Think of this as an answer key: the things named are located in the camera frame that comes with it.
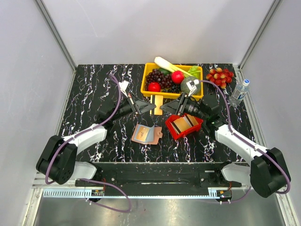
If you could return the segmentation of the gold striped credit card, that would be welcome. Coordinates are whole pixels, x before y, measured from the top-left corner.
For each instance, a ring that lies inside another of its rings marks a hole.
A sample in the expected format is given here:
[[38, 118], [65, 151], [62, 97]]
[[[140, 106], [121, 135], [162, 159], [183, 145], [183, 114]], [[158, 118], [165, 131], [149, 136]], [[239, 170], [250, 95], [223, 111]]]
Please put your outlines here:
[[149, 133], [149, 128], [147, 127], [139, 127], [139, 129], [137, 130], [135, 139], [138, 141], [146, 141], [148, 133]]

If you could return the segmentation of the red plastic bin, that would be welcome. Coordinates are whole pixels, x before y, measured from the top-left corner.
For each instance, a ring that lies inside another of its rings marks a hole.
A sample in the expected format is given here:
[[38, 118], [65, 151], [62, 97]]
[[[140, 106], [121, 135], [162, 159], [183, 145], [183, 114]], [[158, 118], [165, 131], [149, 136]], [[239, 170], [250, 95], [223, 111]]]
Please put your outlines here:
[[177, 134], [176, 131], [175, 131], [175, 129], [172, 127], [171, 122], [173, 122], [174, 120], [176, 120], [176, 119], [178, 119], [180, 117], [183, 117], [183, 116], [171, 115], [166, 120], [166, 122], [165, 122], [165, 124], [166, 124], [166, 126], [167, 126], [167, 128], [168, 128], [168, 130], [169, 130], [169, 132], [170, 132], [170, 134], [171, 134], [171, 136], [173, 137], [174, 140], [186, 137], [188, 134], [191, 134], [193, 132], [197, 132], [197, 131], [199, 131], [201, 129], [203, 120], [200, 119], [200, 118], [195, 117], [196, 120], [198, 121], [198, 125], [197, 126], [194, 126], [194, 127], [190, 128], [190, 129], [188, 129], [188, 130], [186, 130], [186, 131], [184, 131], [184, 132], [182, 132], [180, 134]]

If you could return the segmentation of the pink leather card holder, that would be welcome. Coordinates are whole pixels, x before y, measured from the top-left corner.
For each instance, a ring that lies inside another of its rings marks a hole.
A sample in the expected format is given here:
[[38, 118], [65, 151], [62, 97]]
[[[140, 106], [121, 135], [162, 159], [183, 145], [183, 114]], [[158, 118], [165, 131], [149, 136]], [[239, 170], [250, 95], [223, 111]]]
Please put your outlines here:
[[161, 127], [147, 127], [137, 124], [131, 140], [144, 145], [157, 145], [160, 138], [163, 137]]

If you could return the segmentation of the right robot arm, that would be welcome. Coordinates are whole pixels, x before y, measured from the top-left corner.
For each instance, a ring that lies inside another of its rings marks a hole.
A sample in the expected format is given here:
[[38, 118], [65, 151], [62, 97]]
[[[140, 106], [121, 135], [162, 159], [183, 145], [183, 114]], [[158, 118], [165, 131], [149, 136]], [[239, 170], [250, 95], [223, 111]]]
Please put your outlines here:
[[287, 194], [291, 189], [291, 177], [282, 152], [278, 148], [268, 149], [246, 138], [231, 125], [231, 118], [221, 117], [215, 96], [205, 95], [199, 101], [192, 94], [203, 80], [186, 82], [188, 93], [183, 92], [176, 100], [160, 107], [162, 111], [182, 116], [189, 114], [203, 120], [202, 130], [211, 138], [229, 147], [242, 157], [248, 166], [227, 163], [214, 174], [214, 181], [225, 186], [230, 181], [252, 187], [261, 197], [273, 193]]

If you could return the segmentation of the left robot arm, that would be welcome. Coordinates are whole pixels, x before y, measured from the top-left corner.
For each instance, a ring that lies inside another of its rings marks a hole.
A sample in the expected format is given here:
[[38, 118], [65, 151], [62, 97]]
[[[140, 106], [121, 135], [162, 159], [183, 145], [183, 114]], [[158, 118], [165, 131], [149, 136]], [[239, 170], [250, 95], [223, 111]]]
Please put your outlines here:
[[106, 101], [97, 113], [95, 123], [73, 135], [49, 138], [37, 164], [36, 170], [45, 175], [45, 183], [65, 184], [69, 179], [84, 175], [91, 186], [101, 183], [102, 175], [91, 163], [80, 163], [77, 155], [93, 144], [102, 142], [112, 130], [114, 122], [129, 114], [141, 115], [156, 108], [155, 104], [139, 99], [128, 90], [129, 82], [112, 80], [118, 88], [116, 103]]

